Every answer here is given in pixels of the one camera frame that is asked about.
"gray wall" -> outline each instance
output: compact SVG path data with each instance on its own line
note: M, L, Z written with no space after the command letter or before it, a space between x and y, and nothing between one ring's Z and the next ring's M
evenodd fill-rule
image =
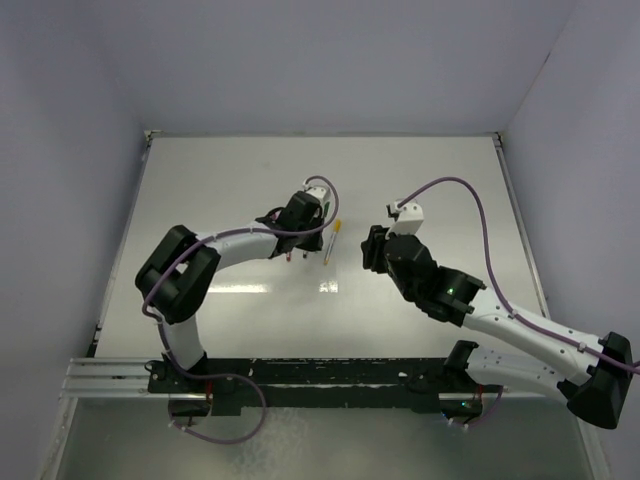
M552 315L640 355L640 2L579 2L505 137ZM636 379L602 434L618 479L640 478L639 404Z
M65 0L0 6L2 478L32 478L122 234L141 126Z
M575 0L90 0L146 128L502 130Z

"black metal base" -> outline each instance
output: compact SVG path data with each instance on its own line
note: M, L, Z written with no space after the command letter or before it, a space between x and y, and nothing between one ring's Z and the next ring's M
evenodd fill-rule
M463 370L445 366L445 360L204 358L195 369L198 374L235 373L251 378L260 386L269 407L404 408L439 413L439 394L472 395L478 388ZM205 381L185 379L167 359L149 362L148 370L150 393L205 392ZM496 392L497 387L485 391ZM212 392L211 415L240 415L242 407L261 405L253 388L236 379L214 381ZM192 400L172 404L177 416L201 416L209 410Z

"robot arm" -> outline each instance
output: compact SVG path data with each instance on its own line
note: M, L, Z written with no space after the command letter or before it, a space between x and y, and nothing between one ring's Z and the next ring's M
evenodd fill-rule
M363 266L388 274L404 297L429 317L496 337L529 356L506 355L474 342L458 342L449 365L480 384L506 385L562 401L576 416L615 428L632 375L585 352L589 347L632 365L629 341L582 333L524 309L517 313L546 331L575 339L580 348L544 335L518 321L494 290L464 272L438 265L415 236L422 208L415 202L387 206L390 228L372 226L362 243Z
M151 306L162 318L162 329L171 352L182 368L198 373L207 355L200 343L196 311L204 302L214 274L223 268L257 259L271 259L291 252L322 249L322 232L307 232L325 222L331 192L318 185L305 186L296 192L284 208L275 208L257 218L241 232L208 242L197 248L173 271L153 296ZM136 287L146 298L161 275L199 240L215 235L190 231L182 225L173 227L156 247L136 276Z

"yellow marker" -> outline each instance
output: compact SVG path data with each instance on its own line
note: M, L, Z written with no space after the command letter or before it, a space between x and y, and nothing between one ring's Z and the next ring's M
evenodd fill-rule
M333 244L336 242L336 236L340 231L340 227L342 226L342 222L340 219L336 220L336 223L333 225L333 233L331 234L331 240L329 240L329 246L327 247L327 253L324 256L324 264L327 265L329 263L329 257L331 256L331 250L333 250Z

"white table surface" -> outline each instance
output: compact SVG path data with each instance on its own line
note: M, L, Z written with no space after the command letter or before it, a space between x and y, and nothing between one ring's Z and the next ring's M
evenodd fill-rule
M459 339L515 351L483 334L429 319L390 278L362 269L360 242L388 225L385 205L435 178L468 180L485 205L493 263L507 296L539 312L534 282L490 137L156 138L106 309L97 357L158 357L160 342L140 313L134 277L166 231L239 227L284 205L313 174L339 190L342 230L323 255L248 262L216 274L198 313L210 357L439 357ZM464 187L419 197L418 236L440 264L488 282L480 221Z

